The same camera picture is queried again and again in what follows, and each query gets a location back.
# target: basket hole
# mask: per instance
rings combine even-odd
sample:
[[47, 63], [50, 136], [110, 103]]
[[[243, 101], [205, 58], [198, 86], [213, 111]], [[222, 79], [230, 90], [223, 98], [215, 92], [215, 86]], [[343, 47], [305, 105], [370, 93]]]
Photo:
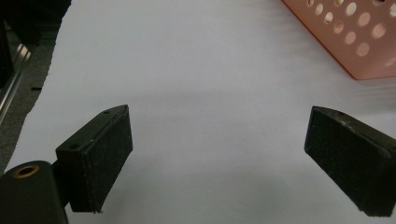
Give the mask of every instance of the basket hole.
[[344, 0], [334, 0], [334, 3], [337, 7], [339, 7], [344, 3]]
[[335, 25], [334, 25], [334, 32], [336, 34], [341, 34], [341, 32], [343, 32], [344, 30], [344, 23], [341, 21], [338, 21]]
[[347, 6], [346, 8], [346, 15], [347, 16], [352, 16], [353, 14], [355, 14], [356, 12], [356, 8], [358, 8], [358, 6], [356, 5], [356, 3], [351, 3]]
[[355, 40], [356, 40], [355, 32], [349, 32], [346, 35], [346, 39], [345, 39], [346, 44], [348, 44], [348, 45], [353, 44], [353, 42], [355, 42]]
[[362, 43], [358, 46], [357, 53], [359, 56], [366, 56], [370, 51], [370, 46], [367, 43]]
[[309, 7], [312, 7], [314, 5], [315, 1], [314, 0], [308, 0], [307, 4]]
[[385, 0], [374, 0], [373, 3], [376, 6], [381, 6], [383, 3], [385, 2]]
[[385, 27], [384, 24], [379, 23], [376, 25], [373, 29], [373, 37], [374, 38], [380, 38], [382, 37], [385, 33], [387, 32], [387, 28]]
[[326, 17], [324, 18], [324, 21], [326, 23], [332, 22], [332, 12], [329, 12], [329, 13], [326, 14]]
[[390, 12], [389, 12], [391, 17], [396, 17], [396, 3], [394, 3], [392, 5], [392, 7], [390, 8]]
[[323, 5], [319, 4], [315, 10], [315, 14], [320, 15], [323, 12]]
[[389, 61], [385, 63], [386, 67], [392, 66], [396, 63], [396, 57], [391, 58]]
[[359, 17], [358, 20], [358, 25], [359, 26], [366, 26], [371, 19], [371, 15], [368, 12], [364, 12], [363, 14], [361, 14], [361, 16]]

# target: white table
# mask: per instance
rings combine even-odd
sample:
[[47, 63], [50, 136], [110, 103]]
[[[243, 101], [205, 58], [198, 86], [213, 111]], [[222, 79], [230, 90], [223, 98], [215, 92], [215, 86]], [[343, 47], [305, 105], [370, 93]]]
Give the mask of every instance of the white table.
[[128, 104], [134, 152], [70, 223], [394, 223], [304, 153], [312, 105], [396, 136], [396, 78], [356, 81], [281, 1], [74, 0], [8, 169]]

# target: pink plastic crate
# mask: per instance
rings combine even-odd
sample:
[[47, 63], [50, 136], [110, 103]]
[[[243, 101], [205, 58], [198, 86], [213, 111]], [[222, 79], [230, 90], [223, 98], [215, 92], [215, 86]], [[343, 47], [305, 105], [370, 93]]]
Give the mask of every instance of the pink plastic crate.
[[283, 0], [356, 79], [396, 77], [395, 0]]

